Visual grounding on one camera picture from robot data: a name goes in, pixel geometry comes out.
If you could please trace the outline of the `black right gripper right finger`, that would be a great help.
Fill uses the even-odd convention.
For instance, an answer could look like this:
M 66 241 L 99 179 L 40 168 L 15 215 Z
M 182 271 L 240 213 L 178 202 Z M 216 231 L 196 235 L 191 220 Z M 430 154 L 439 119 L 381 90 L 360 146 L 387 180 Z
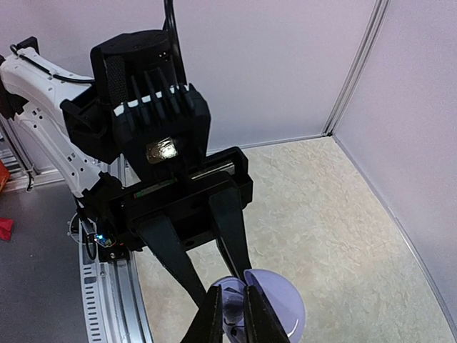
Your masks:
M 266 295 L 256 286 L 244 289 L 243 317 L 247 342 L 290 342 Z

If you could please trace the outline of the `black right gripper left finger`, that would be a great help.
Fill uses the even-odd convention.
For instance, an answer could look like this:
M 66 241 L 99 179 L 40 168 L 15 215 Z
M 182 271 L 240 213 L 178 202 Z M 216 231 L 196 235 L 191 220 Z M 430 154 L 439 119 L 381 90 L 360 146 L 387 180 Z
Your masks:
M 211 286 L 181 343 L 221 343 L 222 288 Z

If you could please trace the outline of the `orange bag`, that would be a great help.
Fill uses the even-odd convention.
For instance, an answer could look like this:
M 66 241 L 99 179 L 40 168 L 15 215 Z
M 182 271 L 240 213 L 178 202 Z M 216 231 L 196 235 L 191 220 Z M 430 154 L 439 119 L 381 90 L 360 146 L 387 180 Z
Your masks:
M 0 160 L 0 192 L 4 190 L 10 176 L 9 170 L 5 167 L 3 161 Z

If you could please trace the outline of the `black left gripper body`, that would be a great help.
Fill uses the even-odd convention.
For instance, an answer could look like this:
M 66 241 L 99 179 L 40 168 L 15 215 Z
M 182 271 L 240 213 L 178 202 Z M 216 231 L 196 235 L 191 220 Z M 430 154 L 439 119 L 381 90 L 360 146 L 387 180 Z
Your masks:
M 163 182 L 155 190 L 150 190 L 152 184 L 139 183 L 112 197 L 107 217 L 121 245 L 130 251 L 142 251 L 146 244 L 137 233 L 139 222 L 164 214 L 190 250 L 214 239 L 210 196 L 234 187 L 239 191 L 242 209 L 252 202 L 248 158 L 237 146 L 208 156 L 201 171 L 202 175 L 185 182 Z

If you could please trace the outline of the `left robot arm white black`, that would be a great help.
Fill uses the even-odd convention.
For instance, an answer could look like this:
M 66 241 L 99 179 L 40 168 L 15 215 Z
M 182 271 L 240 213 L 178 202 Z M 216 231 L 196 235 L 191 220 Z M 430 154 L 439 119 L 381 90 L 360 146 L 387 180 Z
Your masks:
M 64 177 L 92 259 L 148 248 L 202 305 L 188 251 L 215 241 L 231 274 L 251 268 L 243 209 L 253 182 L 238 147 L 208 154 L 211 115 L 165 30 L 119 34 L 90 53 L 94 75 L 42 58 L 34 37 L 1 58 L 1 115 Z

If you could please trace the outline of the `red object on floor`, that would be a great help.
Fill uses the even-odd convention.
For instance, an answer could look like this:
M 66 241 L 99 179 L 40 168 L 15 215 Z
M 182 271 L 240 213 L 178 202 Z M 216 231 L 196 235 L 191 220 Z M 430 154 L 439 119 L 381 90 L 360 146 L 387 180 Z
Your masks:
M 14 225 L 13 219 L 0 218 L 0 239 L 3 241 L 10 241 L 12 235 L 12 228 Z

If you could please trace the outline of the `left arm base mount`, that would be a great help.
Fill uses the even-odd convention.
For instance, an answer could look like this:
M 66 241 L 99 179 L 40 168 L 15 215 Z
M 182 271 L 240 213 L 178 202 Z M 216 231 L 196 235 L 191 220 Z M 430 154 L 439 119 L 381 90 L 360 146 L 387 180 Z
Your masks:
M 114 236 L 111 224 L 102 219 L 91 219 L 82 203 L 74 198 L 76 212 L 68 222 L 67 235 L 83 247 L 87 257 L 99 262 L 130 260 L 130 252 Z

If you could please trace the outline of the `aluminium front rail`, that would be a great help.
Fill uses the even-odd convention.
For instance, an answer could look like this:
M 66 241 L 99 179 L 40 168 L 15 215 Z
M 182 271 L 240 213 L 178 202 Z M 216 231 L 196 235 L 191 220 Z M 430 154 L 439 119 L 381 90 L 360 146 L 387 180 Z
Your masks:
M 78 227 L 79 272 L 84 320 L 89 342 L 153 342 L 133 253 L 126 259 L 101 262 L 89 258 Z

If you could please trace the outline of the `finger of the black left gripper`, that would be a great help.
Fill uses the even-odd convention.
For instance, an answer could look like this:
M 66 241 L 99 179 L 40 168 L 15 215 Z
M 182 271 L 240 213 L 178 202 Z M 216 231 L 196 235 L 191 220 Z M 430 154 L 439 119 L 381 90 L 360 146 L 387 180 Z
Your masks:
M 169 218 L 160 215 L 142 221 L 138 225 L 137 233 L 162 266 L 200 308 L 206 290 Z
M 216 225 L 216 245 L 230 273 L 245 281 L 251 268 L 246 230 L 237 188 L 228 188 L 210 196 L 209 206 Z

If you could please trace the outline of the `lavender earbud charging case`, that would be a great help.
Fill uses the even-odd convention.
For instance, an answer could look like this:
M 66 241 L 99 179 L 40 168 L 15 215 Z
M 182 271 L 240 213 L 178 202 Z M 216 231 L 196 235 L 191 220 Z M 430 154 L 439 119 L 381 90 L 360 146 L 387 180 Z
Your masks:
M 299 342 L 306 311 L 289 280 L 265 269 L 246 269 L 243 278 L 224 277 L 221 327 L 230 342 Z

